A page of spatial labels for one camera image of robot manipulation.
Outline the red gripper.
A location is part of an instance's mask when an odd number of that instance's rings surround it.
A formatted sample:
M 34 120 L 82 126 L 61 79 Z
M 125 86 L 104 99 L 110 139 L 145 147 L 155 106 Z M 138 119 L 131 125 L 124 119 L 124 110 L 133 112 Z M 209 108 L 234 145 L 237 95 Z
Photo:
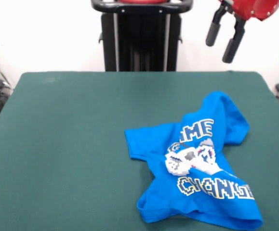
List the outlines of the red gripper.
M 219 29 L 220 22 L 225 13 L 229 10 L 235 15 L 235 33 L 229 40 L 222 61 L 226 64 L 233 62 L 239 45 L 245 33 L 245 23 L 250 18 L 256 18 L 260 21 L 266 20 L 272 16 L 279 8 L 279 0 L 220 0 L 220 7 L 214 13 L 207 37 L 206 45 L 214 45 Z

